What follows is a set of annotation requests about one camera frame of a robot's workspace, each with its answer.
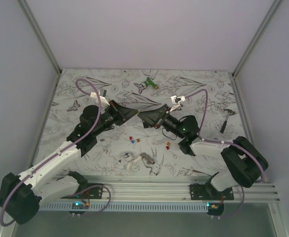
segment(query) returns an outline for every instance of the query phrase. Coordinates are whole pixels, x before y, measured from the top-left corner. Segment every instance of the gray wall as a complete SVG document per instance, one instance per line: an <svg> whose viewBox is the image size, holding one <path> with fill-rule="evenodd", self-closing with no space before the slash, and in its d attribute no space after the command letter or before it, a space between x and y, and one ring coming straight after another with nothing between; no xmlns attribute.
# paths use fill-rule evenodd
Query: gray wall
<svg viewBox="0 0 289 237"><path fill-rule="evenodd" d="M55 76L18 2L0 0L0 184L26 167Z"/></svg>
<svg viewBox="0 0 289 237"><path fill-rule="evenodd" d="M255 145L289 215L289 0L283 1L241 70L238 84Z"/></svg>
<svg viewBox="0 0 289 237"><path fill-rule="evenodd" d="M274 0L27 0L63 68L234 71Z"/></svg>

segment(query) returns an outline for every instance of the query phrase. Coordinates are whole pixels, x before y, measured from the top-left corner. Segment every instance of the small object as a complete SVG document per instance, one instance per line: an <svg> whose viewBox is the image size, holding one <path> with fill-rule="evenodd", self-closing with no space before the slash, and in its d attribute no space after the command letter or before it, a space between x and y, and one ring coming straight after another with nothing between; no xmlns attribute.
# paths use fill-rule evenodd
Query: small object
<svg viewBox="0 0 289 237"><path fill-rule="evenodd" d="M221 127L221 130L220 130L221 133L224 133L224 130L225 130L225 127L227 125L227 121L228 121L229 116L236 114L236 112L234 112L232 110L229 110L229 109L224 109L223 111L228 111L228 114L227 114L227 117L225 118L225 121L223 122L222 127Z"/></svg>
<svg viewBox="0 0 289 237"><path fill-rule="evenodd" d="M158 89L159 86L157 84L155 84L151 79L150 77L147 77L146 80L143 82L143 83L140 83L140 84L137 84L137 83L134 83L134 85L136 87L138 87L138 91L139 91L139 94L142 93L142 91L144 89L146 89L149 85L152 85L154 89Z"/></svg>
<svg viewBox="0 0 289 237"><path fill-rule="evenodd" d="M141 156L137 156L137 158L135 158L134 160L128 162L128 164L127 164L127 166L126 166L126 170L127 170L127 171L130 171L131 167L132 167L133 165L135 165L136 163L138 163L141 159L142 159Z"/></svg>
<svg viewBox="0 0 289 237"><path fill-rule="evenodd" d="M147 164L154 164L155 161L153 158L151 158L151 156L149 156L147 153L141 153L140 156L146 160Z"/></svg>

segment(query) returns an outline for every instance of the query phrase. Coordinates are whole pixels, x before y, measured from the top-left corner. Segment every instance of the floral patterned surface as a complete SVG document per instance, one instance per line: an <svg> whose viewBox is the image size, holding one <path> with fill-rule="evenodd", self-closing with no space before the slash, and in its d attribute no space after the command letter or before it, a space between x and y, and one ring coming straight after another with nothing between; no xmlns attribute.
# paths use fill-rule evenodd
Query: floral patterned surface
<svg viewBox="0 0 289 237"><path fill-rule="evenodd" d="M150 77L159 88L153 89L149 86L143 89L139 86L147 77ZM79 116L85 106L95 104L89 96L78 91L74 83L77 78L87 78L98 89L105 89L107 100L113 99L120 105L140 111L157 109L164 104L171 106L170 96L189 95L205 88L209 93L209 101L201 135L205 138L224 140L244 136L236 100L226 72L66 69L56 90L35 163L50 155L65 141L79 123ZM92 90L83 82L81 86L85 91ZM178 119L186 115L195 115L200 124L205 100L203 92L197 94L187 99L181 107L172 112L172 115ZM225 132L222 134L220 129L226 116L224 109L232 109L237 114L229 117ZM166 135L175 138L172 133L167 132ZM140 139L140 142L132 144L130 136ZM122 126L103 132L97 140L97 145L90 152L66 167L60 174L72 170L82 175L212 175L226 168L222 159L184 155L177 145L180 138L173 141L163 136L160 129L144 129L141 119L137 116ZM167 142L171 143L169 150L166 149ZM141 153L147 153L155 162L143 158L127 168L128 163Z"/></svg>

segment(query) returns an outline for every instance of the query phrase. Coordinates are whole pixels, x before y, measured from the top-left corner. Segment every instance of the purple cable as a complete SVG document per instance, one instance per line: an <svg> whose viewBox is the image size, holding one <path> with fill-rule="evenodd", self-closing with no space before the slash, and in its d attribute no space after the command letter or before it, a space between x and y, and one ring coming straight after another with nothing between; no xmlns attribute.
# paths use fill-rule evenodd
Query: purple cable
<svg viewBox="0 0 289 237"><path fill-rule="evenodd" d="M90 130L87 131L87 133L85 133L82 137L80 137L78 140L76 140L75 142L71 143L70 145L66 146L65 148L61 149L60 152L64 152L66 151L67 149L69 149L70 147L74 146L75 144L77 144L78 142L80 142L81 140L83 140L87 135L89 135L93 129L95 128L96 124L98 123L99 119L100 119L100 116L101 116L101 98L100 98L100 95L98 94L97 92L97 88L90 82L88 81L87 79L78 79L76 80L75 82L75 85L77 86L78 90L80 90L81 92L83 92L84 94L87 94L87 95L90 95L89 93L83 91L81 88L78 87L78 84L77 82L78 81L84 81L86 83L88 83L92 88L93 90L95 91L96 93L96 96L97 96L97 99L98 99L98 102L99 102L99 110L98 110L98 113L97 113L97 116L96 116L96 120L93 124L93 126L90 128ZM40 164L39 166L37 166L33 171L32 171L32 174L35 174L40 168L42 168L44 165L46 165L48 162L50 162L52 159L54 159L55 157L58 156L58 153L55 153L54 155L52 155L50 158L48 158L47 160L45 160L42 164ZM15 191L27 180L29 179L31 176L30 175L27 175L24 179L22 179L15 187L14 189L10 192L10 194L7 196L4 204L3 204L3 207L1 209L1 212L0 212L0 224L4 227L7 227L11 224L14 223L14 220L12 220L11 222L9 223L5 223L3 218L4 218L4 213L5 213L5 209L7 207L7 204L8 202L10 201L10 199L12 198L13 194L15 193Z"/></svg>
<svg viewBox="0 0 289 237"><path fill-rule="evenodd" d="M110 203L110 200L111 200L110 190L108 189L108 187L106 187L106 186L104 186L104 185L100 185L100 184L98 184L98 185L93 185L93 186L90 186L90 187L88 187L88 188L86 188L86 189L84 189L84 190L76 193L76 194L71 194L71 195L68 195L68 196L65 196L65 197L66 197L66 198L71 198L71 197L74 197L74 196L76 196L76 195L85 193L85 192L88 191L89 189L96 188L96 187L102 187L102 188L106 189L107 192L108 192L108 195L109 195L108 202L106 203L106 205L105 205L102 209L100 209L100 210L98 210L97 212L95 212L95 213L100 213L100 212L104 211L104 210L108 207L108 205L109 205L109 203Z"/></svg>
<svg viewBox="0 0 289 237"><path fill-rule="evenodd" d="M202 119L202 122L200 123L200 127L199 127L199 132L198 132L198 136L200 134L200 131L202 130L202 126L204 124L204 120L205 120L205 116L206 116L206 110L207 110L207 105L208 105L208 91L206 89L201 89L201 90L198 90L196 92L194 92L193 94L191 95L188 95L188 96L185 96L186 98L189 98L189 97L192 97L200 92L204 91L205 94L206 94L206 102L205 102L205 109L204 109L204 115L203 115L203 119Z"/></svg>
<svg viewBox="0 0 289 237"><path fill-rule="evenodd" d="M240 212L240 210L241 210L241 208L242 208L242 206L244 204L244 198L245 198L244 189L243 189L242 186L240 186L240 187L241 187L241 190L242 190L242 199L241 199L241 202L240 202L240 205L239 205L238 209L235 212L231 213L231 214L228 214L228 215L225 215L225 216L220 216L220 218L233 217L233 216L235 216L236 214L238 214Z"/></svg>

